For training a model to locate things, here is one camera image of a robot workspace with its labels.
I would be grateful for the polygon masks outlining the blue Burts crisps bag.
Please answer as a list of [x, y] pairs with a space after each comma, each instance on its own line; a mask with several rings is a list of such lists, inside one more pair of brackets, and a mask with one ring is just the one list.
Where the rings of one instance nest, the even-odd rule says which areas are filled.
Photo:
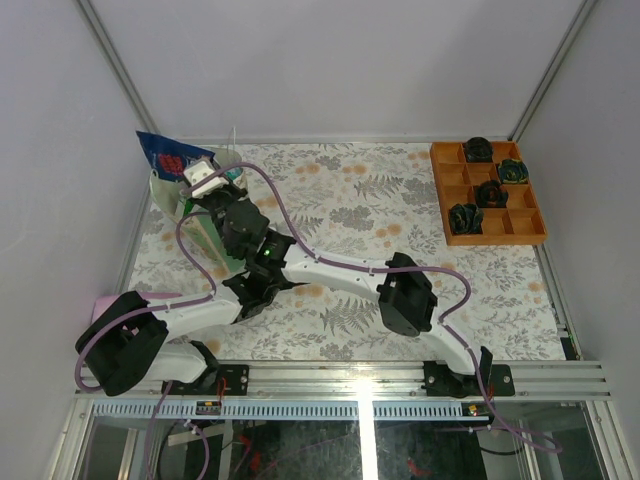
[[212, 163], [215, 156], [209, 150], [159, 134], [137, 131], [136, 135], [148, 164], [160, 180], [184, 181], [187, 167], [203, 159]]

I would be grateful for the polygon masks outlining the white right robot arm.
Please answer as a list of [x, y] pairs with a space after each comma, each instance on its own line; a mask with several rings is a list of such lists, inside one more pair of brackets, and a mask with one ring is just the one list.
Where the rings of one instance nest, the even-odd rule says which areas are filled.
[[226, 253], [245, 264], [243, 273], [224, 283], [238, 298], [240, 319], [262, 312], [282, 291], [322, 284], [377, 303], [389, 331], [427, 338], [438, 355], [423, 365], [427, 393], [458, 399], [514, 395], [510, 368], [495, 364], [486, 347], [467, 340], [438, 312], [430, 268], [399, 252], [379, 262], [312, 249], [296, 230], [273, 229], [243, 189], [226, 186], [197, 203], [208, 212]]

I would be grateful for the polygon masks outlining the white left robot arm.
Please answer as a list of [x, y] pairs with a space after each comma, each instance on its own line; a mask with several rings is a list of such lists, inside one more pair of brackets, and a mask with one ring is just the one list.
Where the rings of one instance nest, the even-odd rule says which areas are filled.
[[207, 293], [187, 296], [117, 296], [76, 341], [77, 386], [109, 397], [143, 381], [171, 382], [179, 393], [208, 394], [220, 382], [220, 364], [201, 341], [174, 341], [213, 326], [228, 326], [261, 313], [281, 291], [284, 278], [236, 275]]

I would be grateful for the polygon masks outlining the teal Fox's mint candy bag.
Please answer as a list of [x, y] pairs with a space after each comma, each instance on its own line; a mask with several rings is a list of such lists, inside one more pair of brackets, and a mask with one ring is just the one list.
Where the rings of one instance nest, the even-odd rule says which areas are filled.
[[243, 174], [244, 174], [243, 169], [240, 167], [237, 167], [237, 168], [232, 168], [226, 171], [224, 176], [229, 181], [238, 182], [243, 178]]

